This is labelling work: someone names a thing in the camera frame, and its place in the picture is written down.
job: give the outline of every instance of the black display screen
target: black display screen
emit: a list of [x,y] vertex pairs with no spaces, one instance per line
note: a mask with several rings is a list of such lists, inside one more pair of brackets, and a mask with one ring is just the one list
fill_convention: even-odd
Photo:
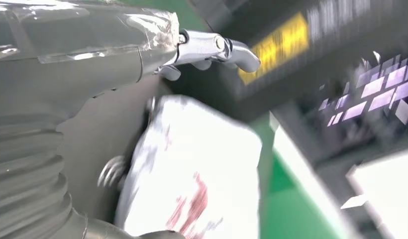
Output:
[[299,103],[307,123],[336,152],[387,143],[408,131],[408,58],[376,61],[362,57]]

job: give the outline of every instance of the plastic wrap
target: plastic wrap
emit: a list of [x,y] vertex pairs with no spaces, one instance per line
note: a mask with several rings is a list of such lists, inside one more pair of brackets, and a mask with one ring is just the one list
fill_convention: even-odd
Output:
[[0,1],[0,32],[7,34],[0,36],[0,46],[15,49],[0,50],[0,60],[38,57],[41,63],[54,63],[133,51],[176,52],[175,13],[86,3]]
[[116,213],[132,236],[257,239],[258,136],[188,97],[166,96],[140,139]]

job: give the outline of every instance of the red marking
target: red marking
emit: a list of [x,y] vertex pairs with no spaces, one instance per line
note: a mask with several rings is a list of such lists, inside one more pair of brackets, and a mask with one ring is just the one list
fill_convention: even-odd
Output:
[[[188,217],[185,221],[185,223],[182,225],[180,229],[180,233],[184,235],[187,239],[202,239],[203,235],[202,234],[195,234],[193,232],[194,226],[188,230],[188,228],[191,226],[191,224],[201,216],[205,208],[207,207],[207,202],[208,202],[208,194],[207,194],[207,186],[205,183],[200,179],[200,175],[198,173],[194,174],[194,179],[196,180],[198,184],[198,191],[194,195],[193,199],[191,200],[191,208],[188,211]],[[168,227],[169,230],[173,229],[175,225],[177,224],[181,213],[182,209],[185,205],[186,199],[181,199],[180,197],[176,200],[178,203],[175,211],[173,212],[172,216],[170,219],[167,221],[166,226]]]
[[190,225],[201,216],[201,214],[207,207],[208,202],[207,186],[200,179],[200,175],[198,173],[194,174],[194,178],[198,184],[199,189],[191,201],[191,208],[188,212],[188,218],[180,230],[181,234],[184,234],[186,232]]
[[168,227],[169,230],[172,230],[176,223],[178,223],[179,218],[181,217],[181,213],[182,213],[182,208],[185,205],[185,202],[187,201],[187,199],[181,199],[180,197],[176,199],[176,202],[178,203],[175,211],[173,212],[172,216],[169,218],[169,220],[166,223],[166,226]]

